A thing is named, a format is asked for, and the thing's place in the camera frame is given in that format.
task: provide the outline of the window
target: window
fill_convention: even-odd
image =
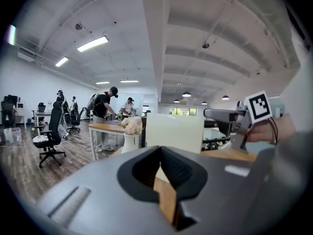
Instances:
[[[179,116],[196,116],[197,115],[197,109],[170,107],[169,114],[179,115]]]

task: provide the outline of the table leg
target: table leg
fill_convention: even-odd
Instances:
[[[35,115],[36,117],[36,125],[39,126],[39,117],[37,115]],[[40,130],[39,128],[37,128],[37,132],[38,132],[38,136],[40,135]]]
[[[91,128],[89,128],[89,137],[90,137],[92,157],[93,157],[93,160],[97,161],[98,158],[96,154],[96,149],[94,148],[94,141],[93,141],[93,130]]]

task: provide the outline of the chair base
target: chair base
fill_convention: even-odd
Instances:
[[[44,158],[41,159],[40,163],[39,163],[39,168],[40,169],[43,167],[41,164],[49,157],[52,157],[54,159],[54,161],[57,162],[58,166],[61,166],[62,164],[59,161],[57,161],[57,159],[55,158],[54,155],[56,155],[56,154],[64,154],[64,157],[67,156],[64,151],[56,151],[53,147],[51,149],[50,149],[50,147],[48,147],[48,151],[39,153],[39,158],[40,159],[42,158],[42,155],[44,155]]]
[[[80,128],[75,127],[75,125],[72,125],[72,127],[68,128],[67,130],[69,130],[68,133],[70,133],[73,130],[80,132]]]

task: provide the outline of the box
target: box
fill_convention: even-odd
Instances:
[[[21,129],[20,128],[9,128],[4,129],[4,137],[5,137],[5,143],[6,144],[21,144],[22,143],[22,135],[21,135]]]

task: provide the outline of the white table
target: white table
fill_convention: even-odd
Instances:
[[[109,124],[109,123],[92,123],[88,125],[89,127],[89,136],[90,136],[90,145],[91,145],[91,150],[92,150],[92,156],[93,159],[96,161],[98,160],[96,150],[94,148],[94,138],[93,138],[93,131],[100,131],[100,132],[105,132],[109,134],[115,134],[116,140],[115,140],[115,145],[117,144],[117,135],[124,135],[124,128],[120,125],[115,125],[115,124]]]
[[[36,125],[38,126],[39,125],[39,118],[40,117],[50,117],[51,116],[51,112],[34,112],[34,116],[35,116],[35,123]]]
[[[25,109],[16,108],[15,117],[23,117],[24,128],[26,129]]]

